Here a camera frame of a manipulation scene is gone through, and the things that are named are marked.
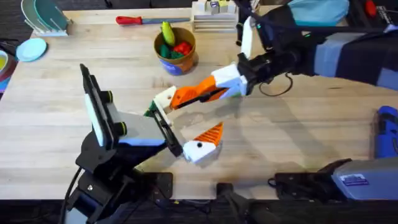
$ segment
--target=red tomato toy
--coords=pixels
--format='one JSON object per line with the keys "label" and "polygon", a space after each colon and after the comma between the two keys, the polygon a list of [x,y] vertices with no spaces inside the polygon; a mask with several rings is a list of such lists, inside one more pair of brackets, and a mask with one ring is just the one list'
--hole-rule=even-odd
{"label": "red tomato toy", "polygon": [[182,42],[181,44],[178,44],[173,48],[175,52],[179,52],[181,54],[187,55],[189,52],[191,52],[192,46],[185,41]]}

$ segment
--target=wooden table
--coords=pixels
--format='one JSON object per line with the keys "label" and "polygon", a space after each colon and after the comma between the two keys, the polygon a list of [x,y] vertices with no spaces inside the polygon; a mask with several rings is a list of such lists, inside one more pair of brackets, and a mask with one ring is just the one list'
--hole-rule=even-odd
{"label": "wooden table", "polygon": [[[171,85],[195,85],[237,59],[236,34],[195,34],[199,64],[174,77],[158,61],[153,41],[159,25],[120,27],[115,17],[189,17],[190,9],[70,11],[71,36],[46,39],[44,57],[19,63],[0,101],[0,199],[63,198],[77,166],[83,138],[91,130],[79,63],[112,90],[116,106],[145,112],[151,99]],[[189,22],[174,24],[190,28]],[[263,53],[255,37],[252,55]],[[269,87],[287,87],[283,76]],[[233,182],[239,193],[276,198],[267,179],[277,171],[317,170],[350,157],[369,159],[371,122],[382,105],[398,107],[398,93],[362,83],[294,77],[281,97],[254,93],[174,111],[174,128],[186,139],[224,121],[223,148],[206,167],[164,150],[140,166],[174,174],[174,198],[213,198],[217,182]]]}

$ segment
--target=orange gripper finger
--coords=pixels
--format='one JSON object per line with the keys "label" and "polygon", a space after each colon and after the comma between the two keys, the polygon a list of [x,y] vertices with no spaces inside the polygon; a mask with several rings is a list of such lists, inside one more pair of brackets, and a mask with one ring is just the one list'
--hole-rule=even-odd
{"label": "orange gripper finger", "polygon": [[218,146],[220,143],[221,137],[223,135],[223,124],[219,123],[216,126],[210,128],[209,130],[205,131],[194,140],[196,141],[203,141],[203,142],[211,142],[214,143],[215,146]]}
{"label": "orange gripper finger", "polygon": [[[178,105],[216,89],[218,89],[216,87],[216,80],[213,75],[210,75],[197,86],[185,86],[178,89],[174,93],[170,107],[175,110]],[[225,91],[223,90],[213,95],[208,101],[217,100]]]}

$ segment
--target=knife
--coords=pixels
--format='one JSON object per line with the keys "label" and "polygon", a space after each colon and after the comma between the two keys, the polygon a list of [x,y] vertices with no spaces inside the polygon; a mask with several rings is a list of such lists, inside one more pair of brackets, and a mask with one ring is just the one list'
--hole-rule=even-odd
{"label": "knife", "polygon": [[160,24],[163,21],[165,22],[187,22],[190,21],[190,18],[152,18],[152,19],[143,19],[141,16],[139,17],[128,17],[128,16],[118,16],[116,17],[116,22],[119,25],[143,25],[143,24]]}

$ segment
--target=blue power drill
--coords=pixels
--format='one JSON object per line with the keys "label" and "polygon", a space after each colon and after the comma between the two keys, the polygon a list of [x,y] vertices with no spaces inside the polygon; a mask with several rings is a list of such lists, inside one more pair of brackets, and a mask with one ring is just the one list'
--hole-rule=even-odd
{"label": "blue power drill", "polygon": [[375,158],[398,156],[398,111],[382,106],[377,112]]}

